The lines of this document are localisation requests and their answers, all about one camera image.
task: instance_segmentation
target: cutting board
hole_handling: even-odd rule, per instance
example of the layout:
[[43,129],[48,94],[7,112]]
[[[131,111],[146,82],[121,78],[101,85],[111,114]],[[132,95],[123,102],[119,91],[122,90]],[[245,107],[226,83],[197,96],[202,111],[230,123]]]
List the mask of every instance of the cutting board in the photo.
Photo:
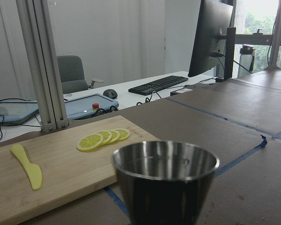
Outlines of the cutting board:
[[[127,128],[125,141],[80,152],[77,142],[100,130]],[[17,224],[116,182],[111,165],[114,150],[123,146],[156,141],[156,137],[122,116],[19,142],[30,162],[38,164],[43,184],[33,191],[20,162],[7,145],[0,147],[0,224]]]

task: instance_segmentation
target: office chair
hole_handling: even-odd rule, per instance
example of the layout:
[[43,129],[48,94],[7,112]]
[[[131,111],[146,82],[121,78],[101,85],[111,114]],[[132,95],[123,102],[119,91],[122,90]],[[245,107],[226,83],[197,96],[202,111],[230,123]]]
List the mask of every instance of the office chair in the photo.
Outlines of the office chair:
[[87,84],[84,78],[82,61],[79,56],[65,55],[57,56],[59,74],[62,91],[64,94],[94,88],[94,83],[102,83],[103,80],[92,79],[91,84]]

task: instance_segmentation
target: stainless steel cup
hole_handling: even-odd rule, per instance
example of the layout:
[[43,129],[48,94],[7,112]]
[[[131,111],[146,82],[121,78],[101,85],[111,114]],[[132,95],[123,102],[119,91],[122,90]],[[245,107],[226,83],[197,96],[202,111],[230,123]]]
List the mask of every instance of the stainless steel cup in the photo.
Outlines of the stainless steel cup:
[[219,159],[188,143],[141,142],[112,164],[133,225],[193,225]]

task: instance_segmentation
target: desk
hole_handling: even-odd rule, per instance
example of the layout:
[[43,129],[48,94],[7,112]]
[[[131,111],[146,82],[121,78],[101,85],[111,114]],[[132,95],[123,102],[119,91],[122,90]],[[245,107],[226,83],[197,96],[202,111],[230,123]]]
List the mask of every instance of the desk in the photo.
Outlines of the desk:
[[[145,98],[148,96],[150,97],[150,95],[142,96],[142,95],[130,93],[130,92],[128,92],[129,88],[135,87],[135,86],[147,83],[147,82],[151,82],[153,80],[157,80],[157,79],[160,79],[160,78],[163,78],[166,76],[170,76],[170,75],[187,77],[187,74],[188,74],[187,72],[176,72],[176,73],[172,73],[172,74],[165,74],[165,75],[160,75],[160,76],[155,76],[155,77],[144,78],[144,79],[140,79],[140,80],[136,80],[136,81],[130,81],[130,82],[119,83],[119,84],[109,85],[109,86],[95,88],[95,89],[89,89],[89,90],[85,90],[85,91],[75,92],[70,95],[67,94],[67,95],[65,95],[65,99],[71,100],[71,99],[80,98],[80,97],[84,97],[84,96],[96,94],[96,93],[103,94],[103,92],[106,89],[114,89],[118,93],[118,97],[115,99],[119,102],[118,109],[125,109],[128,107],[135,106],[137,102],[145,102]],[[180,83],[178,85],[174,85],[173,87],[186,85],[186,84],[198,83],[199,81],[205,80],[208,78],[210,78],[210,76],[201,74],[196,77],[191,77],[188,79],[188,81]],[[159,91],[158,94],[162,98],[163,97],[165,98],[165,97],[170,96],[170,92],[172,90],[178,90],[178,89],[180,89],[180,88],[165,89],[165,90]],[[159,96],[157,94],[154,94],[151,101],[155,101],[157,99],[160,99]],[[25,123],[25,125],[40,126],[39,122],[35,118],[32,118],[29,121],[27,121]],[[28,132],[40,131],[40,128],[39,127],[25,127],[25,126],[16,126],[16,127],[2,126],[1,130],[3,133],[3,138],[1,139],[1,142],[3,142],[3,141],[9,140],[11,138],[15,138],[19,135],[23,135]]]
[[[269,81],[275,86],[260,85]],[[281,113],[275,113],[281,111],[280,87],[281,71],[264,71],[246,80],[229,79],[73,121],[73,126],[121,115],[161,140],[208,149],[220,158],[221,173],[210,188],[197,224],[281,225]],[[267,139],[264,148],[260,147],[260,135]],[[128,225],[121,199],[118,185],[111,184],[23,224]]]

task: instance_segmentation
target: knife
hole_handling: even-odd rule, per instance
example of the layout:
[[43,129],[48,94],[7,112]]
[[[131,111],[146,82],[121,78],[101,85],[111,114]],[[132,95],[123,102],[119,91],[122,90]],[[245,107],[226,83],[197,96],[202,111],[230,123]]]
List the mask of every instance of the knife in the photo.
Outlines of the knife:
[[12,153],[18,158],[18,160],[21,162],[22,166],[24,167],[32,189],[33,190],[39,190],[42,186],[42,171],[39,165],[31,163],[26,155],[26,152],[20,144],[15,144],[11,147]]

